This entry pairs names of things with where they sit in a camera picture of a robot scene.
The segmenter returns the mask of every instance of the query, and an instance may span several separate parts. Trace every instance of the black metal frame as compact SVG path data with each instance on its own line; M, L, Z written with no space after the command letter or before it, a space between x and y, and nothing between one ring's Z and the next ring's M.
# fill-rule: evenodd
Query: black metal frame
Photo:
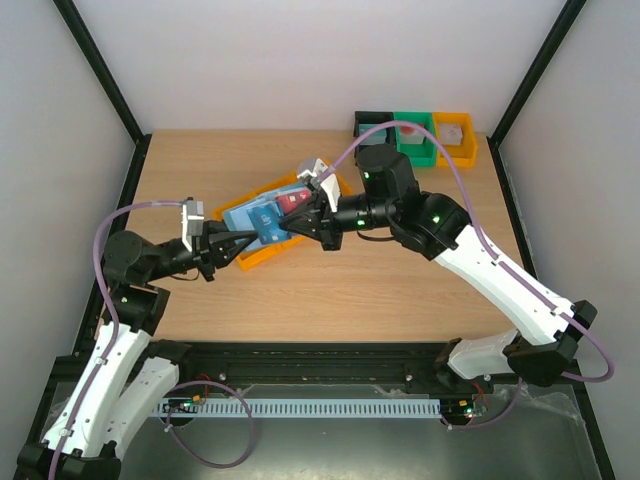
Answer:
M53 2L58 7L136 144L131 166L118 202L119 207L128 205L133 202L135 196L151 142L151 134L144 135L142 133L73 1L53 0ZM567 0L495 132L488 139L524 267L534 276L535 266L499 147L585 3L586 0ZM123 230L126 222L126 216L120 217L113 223L110 234ZM44 426L56 386L60 382L75 382L79 379L95 343L95 329L102 307L103 302L94 282L74 345L74 353L72 356L56 359L29 432L29 442L39 440L38 436ZM431 382L429 382L429 388L426 391L420 381L423 375L428 375L423 366L433 364L437 354L444 348L445 344L443 343L233 344L193 342L192 345L193 362L198 371L214 374L224 373L227 378L234 379L234 386L258 382L300 383L301 381L309 383L372 383L371 379L375 378L376 383L403 385L409 392L430 393L443 399L459 397L459 395L452 395L444 390L435 391L437 388ZM579 371L577 363L574 363L573 369L576 372ZM407 375L413 377L411 381L407 381ZM505 377L502 380L512 382L515 381L515 378ZM600 473L605 480L614 479L613 469L585 386L579 382L566 382L573 384L582 417L587 424L587 431Z

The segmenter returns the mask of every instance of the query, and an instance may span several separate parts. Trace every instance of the orange bin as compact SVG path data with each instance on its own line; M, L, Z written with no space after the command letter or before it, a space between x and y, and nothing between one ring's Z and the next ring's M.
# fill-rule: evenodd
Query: orange bin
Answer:
M473 132L471 116L468 113L434 112L432 117L438 140L440 140L439 124L456 123L462 127L462 145L445 145L445 148L447 149L447 152L449 152L449 155L451 155L451 159L457 167L473 167L476 164L476 156L478 155L478 142L476 140L476 135ZM440 151L438 151L438 155L436 157L436 166L449 166L447 160Z
M349 184L342 178L340 175L336 174L338 177L338 184L340 185L340 191L343 195L352 195L353 189ZM221 206L220 208L216 208L213 211L213 218L216 220L222 220L222 214L236 205L240 205L241 203L248 202L254 197L257 197L261 193L268 192L269 190L274 190L279 187L285 187L287 185L291 185L292 183L296 183L298 181L298 177L296 177L295 172L291 172L288 175L285 175L282 178L279 178L275 182L271 182L268 185L260 187L256 190L253 190L246 195L235 199L232 202L227 203L226 205ZM253 252L241 253L236 257L236 261L240 268L244 271L247 271L256 265L264 262L268 258L273 257L274 255L279 254L280 252L286 250L287 248L291 248L297 243L303 241L306 237L302 235L298 235L297 237L292 238L291 240L287 240L286 242L276 243L275 245L269 245L268 247L263 247L259 250L254 250Z

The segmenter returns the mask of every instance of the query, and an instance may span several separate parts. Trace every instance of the white object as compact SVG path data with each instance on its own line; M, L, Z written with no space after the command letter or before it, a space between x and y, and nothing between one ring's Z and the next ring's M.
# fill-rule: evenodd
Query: white object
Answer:
M164 417L169 405L162 399L151 414ZM385 399L245 399L253 418L437 418L440 400L426 398ZM188 407L188 412L175 412L172 418L246 418L247 412L237 398L210 398L204 405Z
M138 376L116 403L104 432L103 443L116 442L117 458L124 458L148 413L158 407L158 400L175 387L179 379L178 366L166 358L148 358L144 362Z
M98 340L80 381L64 410L44 435L44 440L49 442L50 449L53 450L58 446L58 441L63 436L61 430L67 423L71 408L91 371L96 368L97 359L109 343L113 326L113 322L110 322L100 328ZM96 378L76 415L75 425L71 429L72 434L64 444L63 453L71 453L74 449L79 449L82 450L83 457L97 457L100 454L108 417L113 412L129 372L150 339L149 334L142 330L132 333L129 325L120 325L116 343L107 357L106 365L98 367Z
M358 135L362 135L366 133L371 128L375 127L375 124L364 124L360 125L358 129ZM375 133L372 133L367 138L365 138L360 145L380 145L381 143L385 143L387 140L387 131L386 130L378 130Z
M467 225L456 238L458 248L447 249L438 255L435 261L469 282L476 290L489 299L518 328L522 336L531 345L546 345L556 341L556 332L564 332L567 322L560 318L559 312L573 317L573 305L568 299L552 292L535 278L525 272L518 264L507 257L487 237L491 248L499 255L493 260L484 250L475 230ZM518 275L527 280L543 296L558 308L549 310L524 286L509 275L499 263L504 262Z
M424 135L411 127L399 127L398 131L400 132L400 143L404 143L405 145L420 145L424 142Z
M462 145L462 127L457 123L439 123L440 143L452 147Z
M64 410L43 437L43 440L49 442L49 448L52 450L58 446L60 439L66 436L63 453L70 454L73 450L79 449L83 458L93 458L99 456L105 443L115 440L116 456L122 459L149 413L178 383L178 366L166 359L155 357L145 361L140 374L121 395L133 365L151 340L149 334L143 330L132 333L129 325L121 324L107 363L99 367L78 411L75 424L70 432L65 430L65 424L80 390L84 388L97 359L111 339L113 325L111 322L100 329L98 340L80 381Z
M193 252L192 237L202 235L204 227L204 203L187 200L182 204L182 244Z
M326 171L329 167L327 164L322 161L320 158L308 158L304 162L300 164L298 167L298 171L296 176L299 179L317 177L324 171ZM325 178L320 184L320 188L322 188L329 198L329 206L332 212L338 211L338 198L340 198L340 185L338 184L338 177L336 177L335 173L332 173L327 178Z
M502 351L513 342L516 335L518 330L513 329L478 340L461 340L449 354L449 366L467 380L486 375L487 372L513 373Z

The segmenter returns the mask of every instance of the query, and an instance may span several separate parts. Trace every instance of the black cable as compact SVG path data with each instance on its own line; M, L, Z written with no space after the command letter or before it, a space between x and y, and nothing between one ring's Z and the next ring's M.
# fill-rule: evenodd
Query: black cable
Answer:
M395 222L395 220L391 218L391 213L389 212L389 208L391 207L392 203L393 203L393 199L391 198L388 198L387 201L384 202L384 214L387 216L387 220L389 220L389 223L393 228L395 228L396 230L402 231L402 228L400 228L400 225L398 225Z
M174 280L180 280L181 282L195 282L200 278L200 270L198 270L198 274L193 278L185 278L179 277L178 275L169 275L169 278L173 278Z
M367 242L390 242L392 240L395 240L393 237L370 237L369 235L365 235L360 232L356 232L356 234L361 239L366 240Z

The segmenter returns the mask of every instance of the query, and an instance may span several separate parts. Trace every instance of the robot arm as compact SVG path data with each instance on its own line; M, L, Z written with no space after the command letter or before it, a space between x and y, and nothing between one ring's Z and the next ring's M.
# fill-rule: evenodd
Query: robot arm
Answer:
M449 342L436 365L442 383L455 389L459 379L516 373L529 383L551 385L573 360L582 336L562 316L588 328L595 308L546 288L485 235L490 255L468 213L446 195L420 191L408 158L390 145L366 148L357 164L363 194L342 197L322 182L281 227L318 240L325 250L340 249L344 232L389 227L396 241L462 277L515 326L493 337ZM314 185L313 179L307 183Z
M107 240L104 275L119 324L104 314L96 344L74 392L42 443L27 444L18 458L29 478L46 478L53 452L63 441L56 478L89 480L118 478L120 462L131 440L186 371L189 346L167 340L149 346L164 313L169 292L150 281L198 269L212 281L257 238L254 231L230 232L223 222L204 221L200 202L183 205L182 237L154 245L131 231ZM106 359L107 345L115 341ZM134 364L146 350L145 362L123 393ZM73 427L65 428L73 416Z

